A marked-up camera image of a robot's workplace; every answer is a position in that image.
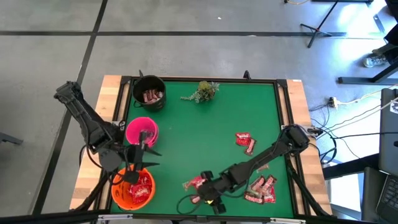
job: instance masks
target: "small plant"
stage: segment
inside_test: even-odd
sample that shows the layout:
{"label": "small plant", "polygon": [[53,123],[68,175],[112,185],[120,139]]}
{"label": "small plant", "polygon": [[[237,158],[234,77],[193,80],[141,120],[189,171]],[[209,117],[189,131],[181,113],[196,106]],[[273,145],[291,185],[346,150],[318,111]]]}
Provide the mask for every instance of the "small plant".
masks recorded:
{"label": "small plant", "polygon": [[211,82],[208,83],[206,81],[202,81],[198,85],[198,89],[189,97],[181,96],[182,100],[195,100],[196,103],[200,103],[202,101],[209,101],[214,98],[219,83]]}

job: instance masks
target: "shoe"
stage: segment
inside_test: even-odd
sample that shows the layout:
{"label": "shoe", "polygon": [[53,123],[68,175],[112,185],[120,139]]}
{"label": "shoe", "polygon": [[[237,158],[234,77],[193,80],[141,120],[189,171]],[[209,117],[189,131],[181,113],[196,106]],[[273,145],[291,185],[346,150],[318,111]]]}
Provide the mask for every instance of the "shoe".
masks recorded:
{"label": "shoe", "polygon": [[363,65],[367,68],[371,68],[375,65],[384,65],[387,63],[387,59],[384,55],[378,55],[373,57],[368,57],[363,60]]}

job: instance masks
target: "wire bundle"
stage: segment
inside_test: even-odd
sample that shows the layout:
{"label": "wire bundle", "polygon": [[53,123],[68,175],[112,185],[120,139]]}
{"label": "wire bundle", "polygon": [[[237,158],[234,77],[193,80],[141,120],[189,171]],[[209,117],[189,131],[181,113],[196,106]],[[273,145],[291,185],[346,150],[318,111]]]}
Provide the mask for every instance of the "wire bundle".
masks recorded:
{"label": "wire bundle", "polygon": [[[373,93],[364,95],[364,96],[362,96],[360,99],[353,100],[353,101],[350,101],[350,102],[347,102],[347,103],[339,102],[339,104],[341,104],[341,105],[348,105],[348,104],[352,104],[352,103],[357,103],[357,102],[359,102],[360,100],[363,100],[363,99],[365,99],[365,98],[367,98],[367,97],[369,97],[369,96],[375,95],[375,94],[378,93],[379,91],[375,91],[375,92],[373,92]],[[325,120],[325,122],[324,122],[323,124],[321,124],[319,121],[317,121],[317,120],[311,118],[311,120],[315,121],[316,123],[318,123],[318,124],[321,126],[320,129],[324,132],[324,134],[322,134],[321,136],[317,137],[316,139],[320,139],[320,138],[322,138],[322,137],[325,136],[325,135],[329,135],[330,139],[332,139],[333,144],[335,145],[334,148],[332,148],[332,149],[330,149],[330,150],[328,150],[328,151],[326,151],[326,152],[324,152],[324,153],[321,154],[319,148],[316,147],[316,145],[311,144],[312,146],[314,146],[314,147],[318,150],[318,155],[319,155],[319,157],[320,157],[321,164],[328,164],[328,163],[330,163],[330,162],[336,157],[337,148],[336,148],[336,141],[335,141],[335,139],[340,139],[340,140],[342,140],[342,141],[345,143],[345,145],[347,146],[348,150],[352,153],[352,155],[354,155],[355,157],[357,157],[358,159],[360,159],[360,157],[358,157],[358,156],[349,148],[349,146],[348,146],[347,142],[344,140],[344,138],[355,137],[355,136],[369,136],[369,135],[375,135],[375,134],[398,134],[397,132],[366,133],[366,134],[351,134],[351,135],[342,136],[342,137],[338,137],[338,136],[336,136],[335,134],[333,134],[333,131],[336,131],[337,129],[340,129],[340,128],[346,127],[346,126],[348,126],[348,125],[357,123],[358,121],[361,121],[361,120],[363,120],[363,119],[365,119],[365,118],[371,116],[372,114],[377,113],[378,111],[383,110],[384,108],[388,107],[391,103],[396,102],[397,100],[398,100],[398,97],[395,98],[395,99],[393,99],[392,101],[390,101],[389,103],[385,104],[385,105],[382,106],[382,107],[380,107],[380,105],[377,105],[377,106],[373,107],[373,108],[370,109],[370,110],[367,110],[367,111],[365,111],[365,112],[363,112],[363,113],[361,113],[361,114],[359,114],[359,115],[356,115],[356,116],[354,116],[354,117],[352,117],[352,118],[350,118],[350,119],[346,119],[346,120],[344,120],[343,122],[334,124],[333,126],[331,126],[331,127],[329,127],[329,128],[326,127],[327,123],[329,122],[329,117],[330,117],[329,109],[328,109],[328,117],[327,117],[327,119]],[[328,108],[328,104],[316,106],[316,107],[314,107],[313,109],[310,109],[310,111],[320,110],[320,109],[322,109],[322,108],[324,108],[324,107],[327,107],[327,108]],[[364,115],[364,114],[366,114],[366,113],[368,113],[368,112],[370,112],[370,111],[373,111],[373,112],[370,113],[370,114],[368,114],[368,115],[366,115],[366,116],[361,117],[362,115]],[[331,159],[328,160],[328,161],[326,161],[326,162],[324,162],[323,159],[324,159],[325,156],[326,156],[328,153],[330,153],[330,152],[333,152],[333,155],[332,155]]]}

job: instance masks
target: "orange bowl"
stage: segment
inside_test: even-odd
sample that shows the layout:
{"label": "orange bowl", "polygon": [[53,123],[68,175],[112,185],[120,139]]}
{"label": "orange bowl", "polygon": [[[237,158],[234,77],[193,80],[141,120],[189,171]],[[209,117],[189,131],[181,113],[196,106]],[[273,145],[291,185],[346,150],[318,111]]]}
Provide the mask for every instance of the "orange bowl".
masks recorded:
{"label": "orange bowl", "polygon": [[[126,172],[126,168],[121,169],[119,171],[119,174],[123,175],[125,172]],[[133,203],[132,195],[129,193],[129,189],[131,186],[130,183],[123,181],[118,185],[112,185],[112,198],[117,203],[117,205],[119,205],[119,207],[121,207],[122,209],[138,210],[138,209],[144,207],[145,205],[147,205],[155,195],[155,180],[154,180],[152,174],[150,174],[150,172],[145,168],[141,171],[138,171],[138,173],[139,173],[139,175],[141,175],[143,173],[149,174],[150,181],[152,182],[152,191],[150,192],[149,198],[145,202]],[[113,179],[113,183],[117,183],[120,180],[121,180],[121,176],[115,175],[115,177]]]}

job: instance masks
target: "pink bowl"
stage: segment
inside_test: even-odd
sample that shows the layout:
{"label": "pink bowl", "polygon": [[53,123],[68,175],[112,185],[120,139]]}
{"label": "pink bowl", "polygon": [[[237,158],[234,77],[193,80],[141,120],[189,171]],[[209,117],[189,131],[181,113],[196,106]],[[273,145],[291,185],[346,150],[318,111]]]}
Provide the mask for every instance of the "pink bowl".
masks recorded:
{"label": "pink bowl", "polygon": [[139,133],[143,130],[154,133],[151,138],[147,138],[145,143],[153,147],[159,137],[159,127],[154,120],[147,117],[139,117],[132,120],[126,129],[126,139],[130,144],[139,144]]}

